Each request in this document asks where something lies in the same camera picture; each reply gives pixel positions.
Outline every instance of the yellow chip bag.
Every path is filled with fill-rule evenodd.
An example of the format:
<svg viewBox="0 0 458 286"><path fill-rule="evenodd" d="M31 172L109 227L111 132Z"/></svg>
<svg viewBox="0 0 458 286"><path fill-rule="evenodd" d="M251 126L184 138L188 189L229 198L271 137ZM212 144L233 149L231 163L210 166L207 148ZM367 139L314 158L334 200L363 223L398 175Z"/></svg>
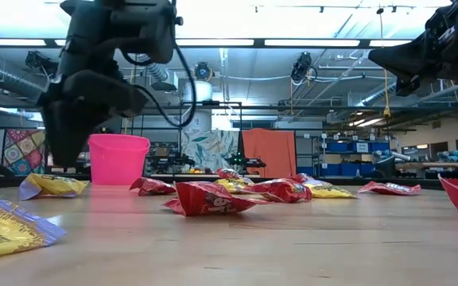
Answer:
<svg viewBox="0 0 458 286"><path fill-rule="evenodd" d="M303 183L312 192L313 198L319 199L358 199L357 195L353 195L340 187L336 187L330 183L319 180L307 180Z"/></svg>
<svg viewBox="0 0 458 286"><path fill-rule="evenodd" d="M250 187L254 185L254 182L249 178L226 178L216 180L215 184L224 186L231 194L250 194Z"/></svg>
<svg viewBox="0 0 458 286"><path fill-rule="evenodd" d="M46 219L0 200L0 255L48 246L65 234Z"/></svg>
<svg viewBox="0 0 458 286"><path fill-rule="evenodd" d="M86 186L86 182L72 178L30 174L19 186L19 199L27 200L39 195L73 198L79 195Z"/></svg>

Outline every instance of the colorful quilt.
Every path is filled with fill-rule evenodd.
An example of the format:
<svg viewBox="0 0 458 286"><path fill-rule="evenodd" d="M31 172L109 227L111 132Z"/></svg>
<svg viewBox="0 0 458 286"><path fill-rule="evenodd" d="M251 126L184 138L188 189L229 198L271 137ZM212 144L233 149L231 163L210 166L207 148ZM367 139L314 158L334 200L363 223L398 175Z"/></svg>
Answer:
<svg viewBox="0 0 458 286"><path fill-rule="evenodd" d="M45 131L7 129L3 165L15 175L45 172Z"/></svg>
<svg viewBox="0 0 458 286"><path fill-rule="evenodd" d="M188 131L181 134L181 151L197 168L229 168L226 159L238 152L238 131Z"/></svg>

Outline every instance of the ceiling light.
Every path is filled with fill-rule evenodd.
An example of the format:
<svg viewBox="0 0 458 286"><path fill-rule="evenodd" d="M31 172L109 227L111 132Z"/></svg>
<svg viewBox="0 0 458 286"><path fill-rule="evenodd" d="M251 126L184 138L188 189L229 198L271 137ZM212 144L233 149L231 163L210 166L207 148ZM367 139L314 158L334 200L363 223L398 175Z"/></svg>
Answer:
<svg viewBox="0 0 458 286"><path fill-rule="evenodd" d="M179 46L249 46L254 45L254 40L250 39L178 39Z"/></svg>
<svg viewBox="0 0 458 286"><path fill-rule="evenodd" d="M44 40L37 39L0 39L1 46L46 46Z"/></svg>
<svg viewBox="0 0 458 286"><path fill-rule="evenodd" d="M369 125L375 124L376 122L380 122L380 121L382 121L382 118L371 119L365 123L362 123L361 125L359 125L359 127L369 126Z"/></svg>
<svg viewBox="0 0 458 286"><path fill-rule="evenodd" d="M411 40L372 40L369 46L371 47L393 47L400 44L410 43Z"/></svg>
<svg viewBox="0 0 458 286"><path fill-rule="evenodd" d="M364 121L365 121L365 119L360 119L360 120L358 120L357 122L353 122L353 125L354 125L354 126L358 126L358 124L360 124L360 123L362 123L362 122L364 122Z"/></svg>
<svg viewBox="0 0 458 286"><path fill-rule="evenodd" d="M358 40L264 40L267 46L357 47Z"/></svg>
<svg viewBox="0 0 458 286"><path fill-rule="evenodd" d="M66 40L54 40L54 42L61 47L67 44Z"/></svg>

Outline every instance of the pink bucket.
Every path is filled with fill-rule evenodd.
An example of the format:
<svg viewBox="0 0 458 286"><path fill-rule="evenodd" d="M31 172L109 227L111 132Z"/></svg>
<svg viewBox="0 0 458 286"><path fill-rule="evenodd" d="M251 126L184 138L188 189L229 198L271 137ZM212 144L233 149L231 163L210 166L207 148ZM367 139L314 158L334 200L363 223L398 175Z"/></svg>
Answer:
<svg viewBox="0 0 458 286"><path fill-rule="evenodd" d="M91 181L98 185L128 185L142 176L149 140L121 134L92 134L87 140Z"/></svg>

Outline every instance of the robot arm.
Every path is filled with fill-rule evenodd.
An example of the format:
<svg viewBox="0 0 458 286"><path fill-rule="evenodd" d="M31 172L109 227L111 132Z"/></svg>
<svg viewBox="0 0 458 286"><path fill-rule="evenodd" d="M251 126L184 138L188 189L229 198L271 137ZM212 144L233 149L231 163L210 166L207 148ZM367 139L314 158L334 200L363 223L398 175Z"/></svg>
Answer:
<svg viewBox="0 0 458 286"><path fill-rule="evenodd" d="M396 95L407 96L437 79L458 82L458 1L436 10L425 31L408 44L377 48L372 60L397 76Z"/></svg>
<svg viewBox="0 0 458 286"><path fill-rule="evenodd" d="M61 3L61 8L72 16L67 41L56 76L37 103L54 164L73 166L98 124L115 115L140 114L148 98L157 103L148 91L144 90L146 97L140 91L142 87L123 79L113 60L115 49L119 48L130 61L129 53L145 53L149 57L147 62L131 62L138 65L168 63L176 49L186 65L175 44L175 25L181 25L182 19L177 17L174 2L67 0Z"/></svg>

